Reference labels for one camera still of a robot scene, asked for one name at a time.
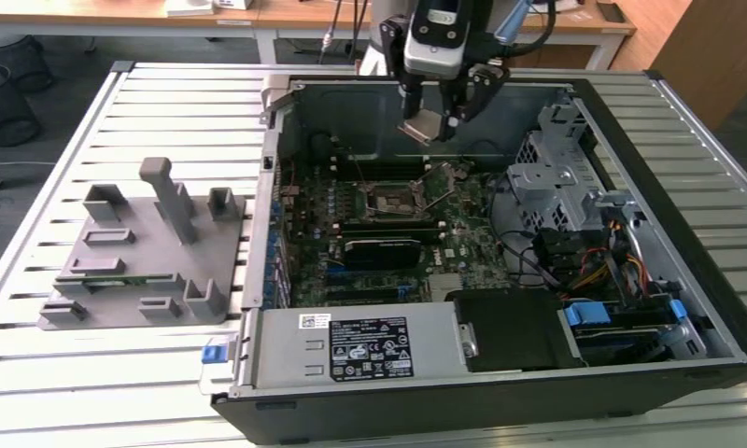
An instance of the open computer tower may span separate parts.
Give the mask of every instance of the open computer tower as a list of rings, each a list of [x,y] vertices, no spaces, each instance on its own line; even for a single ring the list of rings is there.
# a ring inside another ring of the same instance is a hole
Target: open computer tower
[[[212,398],[251,441],[627,416],[747,379],[747,310],[586,80],[514,78],[428,147],[394,81],[280,88]]]

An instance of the blue handle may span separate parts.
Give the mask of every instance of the blue handle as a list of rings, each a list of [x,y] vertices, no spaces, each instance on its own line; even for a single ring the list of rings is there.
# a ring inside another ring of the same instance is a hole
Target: blue handle
[[[518,39],[518,32],[523,25],[523,20],[529,16],[529,11],[533,7],[533,0],[518,0],[514,9],[507,15],[503,23],[495,30],[495,38],[503,45],[510,45]]]

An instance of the motherboard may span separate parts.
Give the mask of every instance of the motherboard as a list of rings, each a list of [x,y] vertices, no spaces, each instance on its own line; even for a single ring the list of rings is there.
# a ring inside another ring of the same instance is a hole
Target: motherboard
[[[444,301],[510,284],[487,212],[495,175],[471,162],[334,157],[286,163],[282,179],[290,307]]]

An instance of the power supply label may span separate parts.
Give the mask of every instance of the power supply label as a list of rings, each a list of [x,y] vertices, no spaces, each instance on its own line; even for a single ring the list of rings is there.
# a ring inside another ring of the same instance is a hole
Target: power supply label
[[[332,380],[386,380],[415,375],[406,317],[332,320],[328,335]]]

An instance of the aluminum slotted table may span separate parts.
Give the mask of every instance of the aluminum slotted table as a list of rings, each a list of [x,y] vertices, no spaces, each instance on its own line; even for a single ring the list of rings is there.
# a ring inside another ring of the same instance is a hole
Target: aluminum slotted table
[[[235,317],[215,326],[44,332],[36,320],[83,225],[89,184],[116,183],[125,195],[149,196],[149,186],[137,180],[140,161],[165,156],[175,163],[172,177],[192,194],[230,185],[254,201],[263,76],[347,72],[303,65],[124,68],[119,63],[108,76],[0,261],[0,446],[251,446],[196,385],[201,346],[238,330],[240,292],[232,296]],[[747,304],[747,175],[663,81],[611,72],[514,70],[514,75],[590,79]],[[618,174],[610,161],[605,166]],[[251,224],[247,217],[234,277],[239,287]],[[699,392],[635,417],[328,445],[415,443],[747,447],[747,383]]]

